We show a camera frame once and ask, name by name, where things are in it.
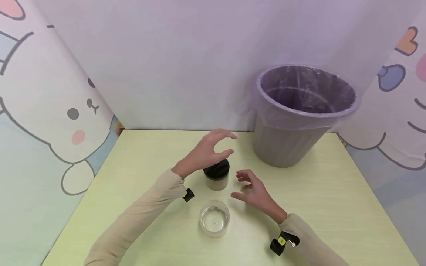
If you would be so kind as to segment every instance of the beige sleeve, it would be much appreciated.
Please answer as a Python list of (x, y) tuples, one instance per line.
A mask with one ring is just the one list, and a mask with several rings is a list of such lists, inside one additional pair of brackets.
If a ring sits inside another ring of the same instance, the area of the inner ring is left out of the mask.
[(184, 181), (180, 176), (171, 169), (164, 172), (154, 185), (96, 240), (84, 261), (84, 266), (118, 266), (130, 245), (172, 201), (185, 194)]
[(281, 231), (295, 235), (300, 239), (299, 245), (297, 245), (294, 250), (304, 257), (310, 265), (349, 265), (337, 253), (329, 248), (329, 246), (316, 235), (313, 229), (296, 214), (289, 214), (287, 219), (278, 226)]

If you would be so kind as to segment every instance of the tabletop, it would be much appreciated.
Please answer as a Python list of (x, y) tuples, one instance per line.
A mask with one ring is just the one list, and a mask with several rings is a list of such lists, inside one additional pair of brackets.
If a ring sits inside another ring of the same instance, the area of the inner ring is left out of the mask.
[[(167, 168), (183, 158), (206, 132), (125, 130), (99, 170), (43, 266), (81, 266), (95, 240)], [(195, 197), (178, 211), (161, 214), (130, 247), (120, 265), (305, 265), (286, 248), (269, 249), (277, 225), (244, 202), (235, 172), (251, 169), (275, 201), (302, 217), (350, 265), (418, 265), (334, 133), (326, 133), (295, 166), (275, 168), (253, 152), (252, 132), (236, 132), (216, 152), (234, 149), (230, 180), (219, 192), (208, 189), (204, 173), (185, 179)], [(199, 225), (201, 207), (221, 200), (230, 224), (221, 238), (209, 238)]]

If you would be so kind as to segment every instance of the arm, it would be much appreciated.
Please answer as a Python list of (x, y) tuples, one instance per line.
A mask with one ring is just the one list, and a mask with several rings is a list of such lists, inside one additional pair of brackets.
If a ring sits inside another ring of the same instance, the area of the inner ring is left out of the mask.
[(84, 266), (118, 266), (122, 257), (150, 224), (180, 197), (185, 196), (184, 179), (228, 158), (233, 150), (215, 153), (214, 146), (222, 139), (236, 136), (224, 129), (214, 129), (175, 167), (164, 172), (154, 185), (124, 211), (96, 240)]
[(251, 170), (237, 172), (239, 182), (250, 182), (242, 189), (251, 189), (250, 193), (232, 193), (231, 197), (242, 200), (271, 217), (280, 230), (297, 236), (300, 239), (294, 248), (310, 265), (317, 266), (346, 266), (349, 265), (325, 244), (312, 228), (294, 213), (287, 214), (269, 195), (263, 182)]

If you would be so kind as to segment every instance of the cartoon wall mural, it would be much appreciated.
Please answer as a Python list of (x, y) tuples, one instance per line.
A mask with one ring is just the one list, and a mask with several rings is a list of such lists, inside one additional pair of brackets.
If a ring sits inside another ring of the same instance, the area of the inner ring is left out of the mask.
[[(48, 41), (58, 39), (55, 35), (49, 28), (21, 38), (0, 31), (0, 106), (22, 130), (70, 164), (62, 177), (62, 188), (76, 195), (84, 192), (94, 177), (86, 158), (106, 140), (113, 113), (92, 88), (93, 83), (82, 78), (82, 69), (74, 67), (72, 55), (64, 54), (57, 42)], [(47, 56), (54, 57), (55, 63), (40, 65)], [(23, 112), (27, 107), (32, 111)]]
[(426, 29), (412, 26), (366, 90), (358, 112), (339, 128), (348, 145), (377, 149), (405, 169), (426, 167), (425, 55)]
[(420, 265), (426, 265), (426, 4), (338, 129)]
[(0, 265), (42, 263), (123, 129), (33, 1), (0, 0)]

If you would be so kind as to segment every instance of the trash can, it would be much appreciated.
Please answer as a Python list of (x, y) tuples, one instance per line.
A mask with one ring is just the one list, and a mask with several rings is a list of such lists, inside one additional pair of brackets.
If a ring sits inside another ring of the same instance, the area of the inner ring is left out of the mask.
[(349, 83), (311, 66), (285, 65), (264, 71), (252, 97), (257, 111), (254, 151), (276, 167), (298, 163), (324, 133), (361, 104)]

